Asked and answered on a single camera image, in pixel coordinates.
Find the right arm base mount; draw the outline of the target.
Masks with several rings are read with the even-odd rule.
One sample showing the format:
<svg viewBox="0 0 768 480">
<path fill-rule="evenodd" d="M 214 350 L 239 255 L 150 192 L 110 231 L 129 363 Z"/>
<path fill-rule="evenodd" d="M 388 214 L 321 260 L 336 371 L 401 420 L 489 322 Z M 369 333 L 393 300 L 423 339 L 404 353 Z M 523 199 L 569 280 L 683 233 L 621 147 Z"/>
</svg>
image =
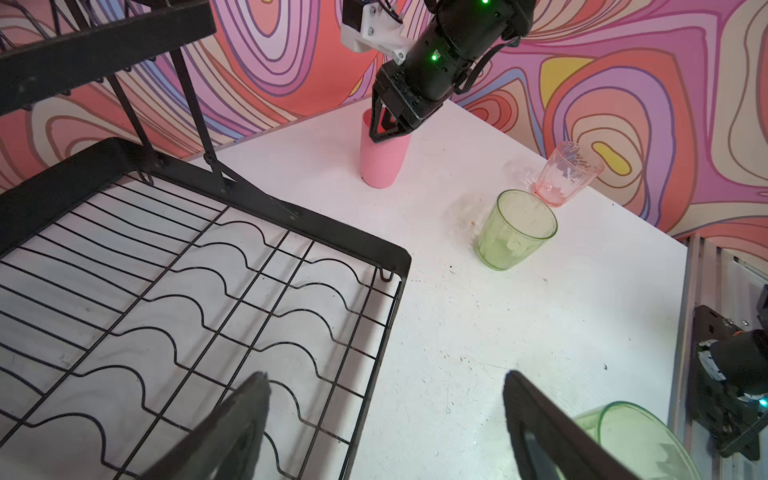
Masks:
<svg viewBox="0 0 768 480">
<path fill-rule="evenodd" d="M 761 459 L 767 428 L 767 290 L 756 304 L 760 326 L 744 330 L 715 310 L 693 311 L 693 352 L 688 409 L 711 435 L 710 450 Z"/>
</svg>

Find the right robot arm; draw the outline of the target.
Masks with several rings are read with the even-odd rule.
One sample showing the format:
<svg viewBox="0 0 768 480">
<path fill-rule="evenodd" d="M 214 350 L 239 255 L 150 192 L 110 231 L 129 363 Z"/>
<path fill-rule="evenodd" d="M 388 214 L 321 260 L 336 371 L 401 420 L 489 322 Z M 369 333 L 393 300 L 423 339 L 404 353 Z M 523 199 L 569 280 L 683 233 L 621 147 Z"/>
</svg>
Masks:
<svg viewBox="0 0 768 480">
<path fill-rule="evenodd" d="M 496 53 L 530 33 L 536 1 L 427 5 L 433 18 L 403 62 L 391 60 L 377 72 L 369 126 L 374 143 L 411 134 L 452 95 L 468 92 Z"/>
</svg>

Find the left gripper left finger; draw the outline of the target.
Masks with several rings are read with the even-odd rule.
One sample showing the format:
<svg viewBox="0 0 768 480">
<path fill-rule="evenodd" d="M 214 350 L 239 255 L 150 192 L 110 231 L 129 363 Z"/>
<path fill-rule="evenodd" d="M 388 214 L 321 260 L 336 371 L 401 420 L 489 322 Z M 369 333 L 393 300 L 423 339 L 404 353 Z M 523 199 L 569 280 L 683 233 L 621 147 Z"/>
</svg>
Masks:
<svg viewBox="0 0 768 480">
<path fill-rule="evenodd" d="M 263 372 L 250 375 L 142 479 L 252 479 L 269 412 Z"/>
</svg>

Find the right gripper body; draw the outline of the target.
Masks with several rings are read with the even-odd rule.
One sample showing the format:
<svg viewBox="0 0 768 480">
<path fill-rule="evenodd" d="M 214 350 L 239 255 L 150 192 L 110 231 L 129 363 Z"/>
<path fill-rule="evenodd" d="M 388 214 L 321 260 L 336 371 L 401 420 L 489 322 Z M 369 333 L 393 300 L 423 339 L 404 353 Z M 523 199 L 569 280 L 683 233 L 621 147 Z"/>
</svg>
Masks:
<svg viewBox="0 0 768 480">
<path fill-rule="evenodd" d="M 417 93 L 407 82 L 399 65 L 382 65 L 376 74 L 372 104 L 374 101 L 383 102 L 383 116 L 391 113 L 395 117 L 419 117 L 421 126 L 446 100 L 446 96 L 429 100 Z"/>
</svg>

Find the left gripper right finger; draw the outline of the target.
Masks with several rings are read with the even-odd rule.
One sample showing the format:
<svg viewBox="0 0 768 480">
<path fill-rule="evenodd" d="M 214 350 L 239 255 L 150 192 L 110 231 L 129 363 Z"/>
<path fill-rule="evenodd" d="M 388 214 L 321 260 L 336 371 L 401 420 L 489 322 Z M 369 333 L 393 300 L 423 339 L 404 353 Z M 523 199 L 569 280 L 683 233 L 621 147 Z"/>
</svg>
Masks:
<svg viewBox="0 0 768 480">
<path fill-rule="evenodd" d="M 521 372 L 505 376 L 507 430 L 523 479 L 633 479 Z"/>
</svg>

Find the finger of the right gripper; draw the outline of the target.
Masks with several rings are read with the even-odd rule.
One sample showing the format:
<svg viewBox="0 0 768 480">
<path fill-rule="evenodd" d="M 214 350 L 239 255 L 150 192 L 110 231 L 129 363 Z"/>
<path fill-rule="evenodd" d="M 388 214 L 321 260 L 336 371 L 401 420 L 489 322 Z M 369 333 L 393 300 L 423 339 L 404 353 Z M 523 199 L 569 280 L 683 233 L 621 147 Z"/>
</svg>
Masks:
<svg viewBox="0 0 768 480">
<path fill-rule="evenodd" d="M 420 126 L 419 117 L 395 117 L 391 113 L 383 116 L 384 135 L 386 137 L 402 137 L 410 135 Z"/>
<path fill-rule="evenodd" d="M 385 108 L 382 101 L 373 102 L 370 110 L 368 131 L 369 138 L 373 143 L 381 142 L 386 134 L 386 128 L 382 125 L 384 110 Z"/>
</svg>

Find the pink plastic cup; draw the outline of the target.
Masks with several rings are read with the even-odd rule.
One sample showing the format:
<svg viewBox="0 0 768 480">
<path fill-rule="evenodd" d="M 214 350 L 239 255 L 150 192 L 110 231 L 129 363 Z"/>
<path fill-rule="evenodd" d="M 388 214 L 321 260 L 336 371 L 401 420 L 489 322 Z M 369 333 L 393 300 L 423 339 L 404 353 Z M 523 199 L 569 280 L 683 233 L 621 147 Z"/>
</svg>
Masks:
<svg viewBox="0 0 768 480">
<path fill-rule="evenodd" d="M 360 175 L 371 187 L 385 189 L 397 179 L 404 164 L 411 136 L 406 135 L 374 143 L 369 136 L 372 110 L 362 116 L 360 137 Z"/>
</svg>

